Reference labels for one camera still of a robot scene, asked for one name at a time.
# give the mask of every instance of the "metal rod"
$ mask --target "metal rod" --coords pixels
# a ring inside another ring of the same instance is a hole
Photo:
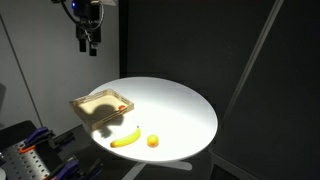
[[[247,62],[247,65],[242,73],[242,76],[238,82],[238,85],[236,87],[236,90],[234,91],[233,95],[232,95],[232,98],[231,98],[231,101],[229,103],[229,106],[227,108],[227,111],[226,113],[224,114],[224,117],[222,119],[222,122],[228,117],[228,115],[230,114],[230,112],[232,111],[232,108],[235,104],[235,102],[237,101],[238,97],[239,97],[239,94],[244,86],[244,84],[246,83],[247,81],[247,78],[251,72],[251,69],[260,53],[260,50],[266,40],[266,37],[268,36],[269,34],[269,31],[273,25],[273,22],[275,20],[275,18],[277,17],[277,14],[282,6],[282,3],[283,3],[284,0],[276,0],[276,2],[274,3],[270,13],[269,13],[269,16],[267,18],[267,21],[266,23],[264,24],[263,26],[263,29],[259,35],[259,38],[256,42],[256,45],[250,55],[250,58]]]
[[[13,52],[14,58],[15,58],[15,60],[16,60],[16,63],[17,63],[17,65],[18,65],[18,68],[19,68],[19,71],[20,71],[20,73],[21,73],[23,82],[24,82],[24,84],[25,84],[25,86],[26,86],[26,88],[27,88],[28,95],[29,95],[29,97],[30,97],[30,99],[31,99],[32,106],[33,106],[33,108],[34,108],[34,110],[35,110],[35,112],[36,112],[36,115],[37,115],[37,117],[38,117],[38,119],[39,119],[39,122],[40,122],[41,127],[43,127],[43,124],[42,124],[42,121],[41,121],[41,118],[40,118],[38,109],[37,109],[36,104],[35,104],[35,102],[34,102],[34,100],[33,100],[33,97],[32,97],[31,91],[30,91],[30,88],[29,88],[28,83],[27,83],[27,80],[26,80],[26,77],[25,77],[25,75],[24,75],[24,73],[23,73],[23,71],[22,71],[21,64],[20,64],[20,62],[19,62],[17,53],[16,53],[16,51],[14,50],[14,47],[13,47],[11,38],[10,38],[10,36],[9,36],[8,30],[7,30],[7,28],[6,28],[6,25],[5,25],[4,21],[3,21],[3,19],[2,19],[1,14],[0,14],[0,20],[1,20],[1,23],[2,23],[2,25],[3,25],[3,29],[4,29],[4,31],[5,31],[5,33],[6,33],[6,35],[7,35],[7,38],[8,38],[10,47],[11,47],[11,50],[12,50],[12,52]]]

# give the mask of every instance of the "table leg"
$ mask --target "table leg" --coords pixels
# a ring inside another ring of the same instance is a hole
[[[182,162],[182,161],[176,161],[176,162],[170,162],[170,163],[148,163],[148,164],[186,170],[186,171],[192,170],[192,164],[188,162]],[[146,165],[147,163],[137,162],[133,166],[133,168],[122,178],[122,180],[133,180]]]
[[[170,162],[170,163],[156,163],[153,165],[181,169],[186,171],[192,170],[192,164],[188,162],[183,162],[183,161],[176,161],[176,162]]]
[[[139,172],[146,166],[146,163],[137,162],[133,168],[122,178],[122,180],[132,180],[134,179]]]

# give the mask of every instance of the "cable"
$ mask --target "cable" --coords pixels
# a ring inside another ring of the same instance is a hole
[[[99,23],[98,23],[98,25],[97,25],[96,27],[89,28],[89,27],[84,26],[84,25],[81,24],[80,22],[76,21],[76,20],[72,17],[72,15],[70,14],[70,12],[68,11],[68,9],[67,9],[66,5],[64,4],[64,2],[63,2],[62,0],[60,1],[61,5],[62,5],[62,7],[63,7],[63,9],[64,9],[64,11],[65,11],[66,14],[68,15],[68,17],[71,19],[71,21],[74,22],[74,23],[76,24],[76,26],[78,26],[79,28],[81,28],[81,29],[83,29],[83,30],[85,30],[85,31],[95,31],[96,29],[98,29],[98,28],[101,26],[101,24],[102,24],[102,22],[103,22],[103,19],[104,19],[104,8],[103,8],[102,2],[101,2],[101,1],[98,1],[98,2],[99,2],[99,6],[100,6],[100,8],[101,8],[101,15],[100,15],[101,18],[100,18]]]

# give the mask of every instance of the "small round fruit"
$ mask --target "small round fruit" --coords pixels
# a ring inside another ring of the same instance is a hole
[[[121,106],[118,107],[119,110],[121,110],[121,109],[123,109],[123,108],[125,108],[124,105],[121,105]]]
[[[157,147],[159,144],[159,138],[156,135],[150,135],[147,139],[147,144],[150,147]]]

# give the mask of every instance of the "wooden tray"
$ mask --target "wooden tray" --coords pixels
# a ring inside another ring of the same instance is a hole
[[[133,102],[112,89],[77,98],[70,101],[70,104],[91,130],[98,129],[105,122],[134,108]]]

